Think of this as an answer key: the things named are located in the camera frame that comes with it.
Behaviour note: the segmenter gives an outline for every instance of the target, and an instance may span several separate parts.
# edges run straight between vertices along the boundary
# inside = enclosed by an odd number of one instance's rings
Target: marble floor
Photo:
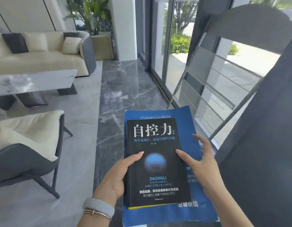
[[[125,110],[165,110],[167,100],[140,61],[103,63],[94,189],[124,153]],[[118,201],[110,226],[122,225]]]
[[[65,111],[65,126],[55,199],[33,180],[0,188],[0,227],[75,227],[82,215],[82,204],[93,192],[98,132],[102,61],[94,73],[76,78],[77,95],[59,96],[44,91],[48,106],[26,108],[16,102],[9,111],[0,109],[0,120],[50,110]],[[53,172],[42,177],[51,185]]]

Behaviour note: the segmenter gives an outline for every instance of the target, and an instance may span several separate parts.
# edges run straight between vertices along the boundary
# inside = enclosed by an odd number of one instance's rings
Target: person's right hand
[[[187,153],[176,149],[178,156],[186,162],[192,169],[199,183],[201,183],[207,196],[211,192],[219,191],[224,188],[224,183],[220,175],[218,164],[212,153],[210,142],[200,135],[194,135],[196,139],[203,143],[203,159],[197,161],[190,157]]]

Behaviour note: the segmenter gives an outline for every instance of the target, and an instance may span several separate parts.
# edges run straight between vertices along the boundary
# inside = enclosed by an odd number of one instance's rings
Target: table leg
[[[42,92],[27,92],[17,94],[19,100],[25,107],[38,107],[48,105]]]
[[[58,89],[57,92],[61,96],[77,94],[74,84],[72,84],[70,88]]]
[[[8,111],[16,100],[13,95],[0,96],[0,108]]]

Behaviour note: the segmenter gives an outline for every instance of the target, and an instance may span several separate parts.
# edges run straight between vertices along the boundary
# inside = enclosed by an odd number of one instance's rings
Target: book cover
[[[178,135],[181,141],[182,151],[188,153],[196,160],[202,159],[202,152],[199,142],[191,134],[195,134],[193,118],[189,106],[161,111],[134,111],[127,110],[124,119],[124,157],[127,153],[127,121],[136,119],[160,119],[175,118],[178,127]],[[191,202],[180,202],[164,206],[152,206],[140,209],[130,210],[127,203],[127,190],[125,189],[123,197],[123,225],[125,227],[155,224],[171,223],[179,221],[199,221],[216,222],[218,215],[210,201],[204,194],[201,184],[195,178],[191,168],[185,164],[187,181],[191,193]]]
[[[128,168],[128,208],[191,202],[175,118],[128,120],[127,152],[144,151]]]

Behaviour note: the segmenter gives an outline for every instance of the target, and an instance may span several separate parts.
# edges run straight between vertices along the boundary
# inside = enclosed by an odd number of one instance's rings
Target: hand
[[[194,160],[187,153],[176,149],[178,156],[186,162],[192,169],[199,183],[201,183],[205,194],[209,197],[211,192],[224,188],[224,183],[220,175],[218,164],[212,153],[210,142],[200,135],[193,135],[203,143],[203,159]]]
[[[124,156],[114,164],[114,166],[107,172],[102,182],[99,184],[93,198],[102,200],[110,204],[112,207],[115,206],[117,199],[124,194],[124,183],[123,178],[127,172],[128,167],[135,161],[139,160],[144,151],[129,156],[124,159]]]

